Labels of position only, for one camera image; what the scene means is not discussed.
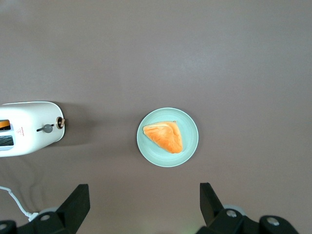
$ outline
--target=white cable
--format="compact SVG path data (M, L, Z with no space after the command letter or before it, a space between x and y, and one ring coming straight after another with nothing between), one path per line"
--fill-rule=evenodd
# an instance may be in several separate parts
M0 189L2 189L2 190L6 190L8 193L9 193L9 195L11 195L11 197L15 200L15 202L17 203L17 205L19 206L19 208L20 208L20 210L23 212L23 214L25 215L25 216L27 216L27 217L29 217L29 222L31 221L31 220L33 220L37 215L38 215L38 213L29 213L29 212L27 212L22 206L21 206L21 204L20 204L20 201L17 199L17 197L12 193L12 190L10 190L9 188L6 188L6 187L3 187L3 186L0 186Z

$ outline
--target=light green plate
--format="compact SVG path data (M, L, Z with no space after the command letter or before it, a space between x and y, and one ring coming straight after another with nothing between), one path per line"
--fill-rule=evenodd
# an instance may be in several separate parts
M152 142L143 132L143 127L162 121L176 121L183 142L183 150L171 154ZM161 108L150 112L140 123L137 130L137 145L143 156L160 167L175 167L186 162L195 152L198 144L198 130L192 118L175 108Z

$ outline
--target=plate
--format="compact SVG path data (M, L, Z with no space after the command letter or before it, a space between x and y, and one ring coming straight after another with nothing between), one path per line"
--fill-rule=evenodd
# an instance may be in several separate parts
M152 142L143 132L143 127L162 121L176 121L182 136L183 150L171 154ZM192 118L176 108L161 108L150 112L140 123L137 130L137 145L143 156L160 167L175 167L190 159L198 145L198 130Z

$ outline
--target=bread slice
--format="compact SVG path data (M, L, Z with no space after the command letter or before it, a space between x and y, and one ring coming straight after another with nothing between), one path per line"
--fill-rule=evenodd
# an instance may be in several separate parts
M146 125L144 134L171 154L180 153L183 149L182 136L176 121L164 121Z

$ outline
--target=toaster cord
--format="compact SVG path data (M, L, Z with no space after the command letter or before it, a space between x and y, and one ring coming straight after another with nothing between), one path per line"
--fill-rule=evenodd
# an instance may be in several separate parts
M17 205L19 206L19 209L23 212L23 214L25 216L28 217L28 220L29 222L31 222L37 215L38 213L30 213L30 212L27 212L22 206L21 206L21 203L20 201L17 199L17 197L13 194L12 190L9 189L9 188L6 188L6 187L3 187L3 186L0 186L0 189L2 190L6 190L9 195L15 200L15 202L17 203Z

